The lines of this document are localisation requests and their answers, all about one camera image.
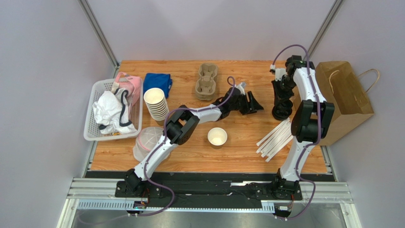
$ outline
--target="gray wall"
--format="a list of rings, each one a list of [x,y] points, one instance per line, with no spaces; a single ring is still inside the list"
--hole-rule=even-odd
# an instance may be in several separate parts
[[[55,227],[113,68],[76,0],[0,2],[0,226]]]
[[[89,0],[119,61],[269,60],[309,47],[333,0]],[[280,58],[287,58],[290,50]]]
[[[375,115],[331,146],[339,178],[349,183],[365,228],[403,227],[405,209],[405,1],[348,0],[313,61],[347,60],[381,79],[368,93]],[[376,75],[364,76],[364,87]]]

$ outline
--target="wooden table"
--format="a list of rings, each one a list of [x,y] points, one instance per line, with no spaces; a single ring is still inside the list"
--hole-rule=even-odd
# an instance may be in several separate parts
[[[120,71],[130,75],[144,77],[146,73],[171,74],[173,87],[167,99],[169,109],[180,105],[190,108],[204,107],[216,98],[224,96],[230,86],[228,76],[234,76],[236,83],[245,81],[246,92],[252,91],[264,111],[256,114],[241,115],[237,111],[217,122],[199,125],[189,141],[177,147],[163,161],[157,171],[188,172],[277,172],[284,163],[291,143],[282,149],[270,162],[256,153],[256,143],[268,134],[280,121],[271,115],[274,92],[269,72],[270,61],[209,61],[219,67],[216,96],[212,101],[200,101],[195,97],[194,87],[198,77],[199,66],[207,61],[123,61]],[[278,61],[282,67],[284,61]],[[151,118],[144,104],[142,127],[158,126]],[[210,147],[207,133],[214,127],[221,127],[228,134],[228,141],[220,150]],[[99,142],[91,165],[91,170],[126,171],[139,162],[134,158],[132,148],[135,139]],[[322,152],[315,147],[304,165],[303,172],[327,172]]]

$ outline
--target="brown paper bag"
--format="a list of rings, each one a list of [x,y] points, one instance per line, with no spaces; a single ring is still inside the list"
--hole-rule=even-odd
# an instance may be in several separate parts
[[[377,80],[371,87],[379,79],[379,72],[377,73]],[[320,145],[329,146],[374,115],[374,111],[350,63],[344,61],[319,63],[315,69],[315,77],[322,95],[335,105],[328,133],[320,142]],[[301,98],[297,95],[294,100],[296,109],[300,103]]]

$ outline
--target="white laundry basket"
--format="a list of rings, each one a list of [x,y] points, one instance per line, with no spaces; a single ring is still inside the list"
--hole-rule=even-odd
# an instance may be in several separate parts
[[[121,78],[119,81],[125,82],[127,80],[125,78]],[[104,91],[106,90],[111,91],[113,83],[114,79],[98,81],[93,85],[93,88],[91,88],[90,100],[88,101],[85,129],[83,133],[84,138],[88,141],[107,141],[114,139],[132,138],[136,137],[142,130],[142,107],[143,107],[143,92],[144,92],[144,84],[142,79],[141,79],[141,95],[139,96],[139,99],[136,102],[136,104],[132,107],[130,118],[132,124],[136,129],[136,132],[131,134],[104,136],[98,129],[98,124],[94,120],[94,113],[92,106],[94,102],[98,101],[98,99],[101,97]]]

